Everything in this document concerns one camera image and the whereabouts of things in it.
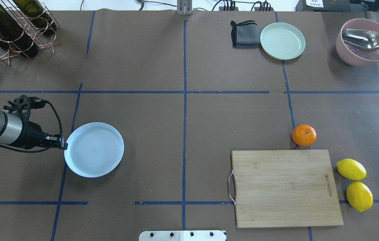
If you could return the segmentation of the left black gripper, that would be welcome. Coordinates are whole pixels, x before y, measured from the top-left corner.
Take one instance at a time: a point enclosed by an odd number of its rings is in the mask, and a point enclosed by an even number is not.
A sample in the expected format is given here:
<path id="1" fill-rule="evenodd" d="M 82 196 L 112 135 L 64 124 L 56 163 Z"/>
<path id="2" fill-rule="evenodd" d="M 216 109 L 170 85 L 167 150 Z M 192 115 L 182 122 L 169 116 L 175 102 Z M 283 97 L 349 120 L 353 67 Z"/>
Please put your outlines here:
<path id="1" fill-rule="evenodd" d="M 17 148 L 29 150 L 34 147 L 67 150 L 68 144 L 63 141 L 62 134 L 46 135 L 40 125 L 34 122 L 27 122 L 17 139 Z"/>

